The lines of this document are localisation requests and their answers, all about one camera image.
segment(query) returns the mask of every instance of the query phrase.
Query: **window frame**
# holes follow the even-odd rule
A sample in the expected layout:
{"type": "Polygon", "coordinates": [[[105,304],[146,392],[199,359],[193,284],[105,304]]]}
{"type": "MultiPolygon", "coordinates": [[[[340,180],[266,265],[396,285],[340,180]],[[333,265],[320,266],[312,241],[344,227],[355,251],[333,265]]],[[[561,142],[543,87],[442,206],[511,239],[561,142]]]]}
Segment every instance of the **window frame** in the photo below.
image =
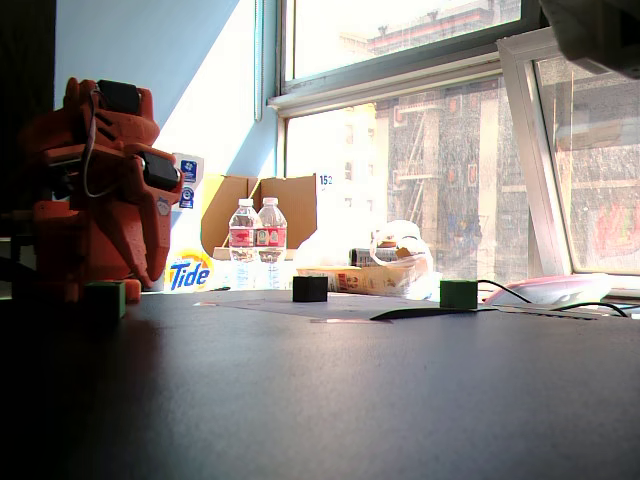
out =
{"type": "MultiPolygon", "coordinates": [[[[553,30],[548,27],[498,40],[498,51],[542,271],[545,275],[595,272],[578,269],[573,262],[562,194],[557,181],[558,165],[553,157],[538,88],[536,62],[562,56],[553,30]]],[[[617,274],[612,274],[612,277],[612,294],[640,294],[640,277],[617,274]]]]}
{"type": "Polygon", "coordinates": [[[278,48],[277,48],[277,96],[298,92],[328,92],[388,77],[406,74],[442,64],[443,57],[458,56],[458,60],[469,56],[479,56],[496,51],[495,42],[499,38],[517,35],[539,28],[541,9],[538,0],[521,0],[520,19],[496,25],[476,32],[458,35],[427,45],[409,48],[382,55],[352,65],[327,70],[315,75],[296,78],[295,76],[295,20],[292,39],[287,39],[287,11],[293,3],[295,18],[296,0],[278,1],[278,48]],[[291,59],[287,58],[287,43],[291,40],[291,59]],[[291,62],[293,79],[286,79],[287,63],[291,62]]]}
{"type": "MultiPolygon", "coordinates": [[[[278,115],[277,175],[287,174],[291,118],[503,75],[529,203],[529,276],[578,273],[571,260],[534,68],[535,60],[561,53],[551,28],[538,29],[541,11],[536,0],[522,0],[517,22],[285,81],[290,1],[295,0],[278,0],[276,96],[268,100],[278,115]]],[[[613,293],[640,293],[633,283],[640,277],[616,277],[620,281],[614,282],[613,293]]]]}

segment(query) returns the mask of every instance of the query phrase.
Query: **cardboard flap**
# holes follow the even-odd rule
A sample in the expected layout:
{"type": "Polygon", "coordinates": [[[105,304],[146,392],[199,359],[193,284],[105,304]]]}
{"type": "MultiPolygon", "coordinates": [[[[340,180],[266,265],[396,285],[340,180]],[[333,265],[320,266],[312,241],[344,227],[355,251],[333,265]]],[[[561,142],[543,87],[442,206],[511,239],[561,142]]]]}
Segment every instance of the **cardboard flap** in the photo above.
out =
{"type": "Polygon", "coordinates": [[[265,178],[205,175],[201,224],[202,248],[213,255],[214,248],[228,245],[229,220],[238,199],[252,198],[253,208],[262,208],[264,197],[277,197],[287,219],[287,248],[298,248],[316,231],[316,177],[265,178]]]}
{"type": "Polygon", "coordinates": [[[203,186],[211,200],[202,215],[201,241],[202,248],[211,256],[215,247],[226,243],[229,220],[238,208],[238,199],[247,198],[247,178],[207,175],[203,186]]]}
{"type": "Polygon", "coordinates": [[[287,248],[298,248],[316,231],[316,177],[265,178],[262,198],[277,197],[287,219],[287,248]]]}

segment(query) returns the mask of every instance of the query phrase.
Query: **pink object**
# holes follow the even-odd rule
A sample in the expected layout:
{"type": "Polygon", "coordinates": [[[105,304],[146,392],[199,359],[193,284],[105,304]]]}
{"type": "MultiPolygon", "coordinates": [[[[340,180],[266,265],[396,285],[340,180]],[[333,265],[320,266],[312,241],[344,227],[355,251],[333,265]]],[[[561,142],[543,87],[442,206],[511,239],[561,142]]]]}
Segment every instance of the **pink object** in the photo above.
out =
{"type": "MultiPolygon", "coordinates": [[[[559,275],[530,278],[506,285],[531,303],[538,305],[569,305],[579,302],[597,302],[611,290],[607,274],[559,275]]],[[[520,305],[524,302],[506,290],[498,290],[485,301],[487,305],[520,305]]]]}

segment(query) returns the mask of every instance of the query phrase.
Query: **orange robot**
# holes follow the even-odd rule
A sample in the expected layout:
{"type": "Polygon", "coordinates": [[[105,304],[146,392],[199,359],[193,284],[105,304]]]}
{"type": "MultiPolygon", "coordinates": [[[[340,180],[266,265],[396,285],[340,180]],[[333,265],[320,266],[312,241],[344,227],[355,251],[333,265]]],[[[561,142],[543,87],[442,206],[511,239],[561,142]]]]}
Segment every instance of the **orange robot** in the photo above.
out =
{"type": "Polygon", "coordinates": [[[21,132],[31,181],[64,200],[34,205],[35,281],[15,297],[77,302],[87,283],[113,280],[136,301],[162,275],[183,179],[151,147],[159,132],[149,90],[75,78],[63,108],[21,132]]]}

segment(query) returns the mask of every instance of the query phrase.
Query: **water bottle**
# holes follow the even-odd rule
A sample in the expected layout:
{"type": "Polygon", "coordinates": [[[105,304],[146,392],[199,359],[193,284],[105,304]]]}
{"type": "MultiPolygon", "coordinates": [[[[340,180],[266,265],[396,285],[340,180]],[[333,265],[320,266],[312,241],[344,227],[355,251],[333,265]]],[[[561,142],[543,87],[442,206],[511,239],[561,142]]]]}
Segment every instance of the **water bottle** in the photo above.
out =
{"type": "Polygon", "coordinates": [[[238,200],[238,210],[229,220],[229,253],[231,255],[231,288],[246,290],[253,288],[255,254],[255,229],[260,225],[258,214],[253,209],[253,200],[238,200]]]}
{"type": "Polygon", "coordinates": [[[256,229],[256,249],[260,259],[262,285],[279,290],[282,262],[287,253],[287,220],[278,208],[278,199],[266,197],[258,213],[260,226],[256,229]]]}

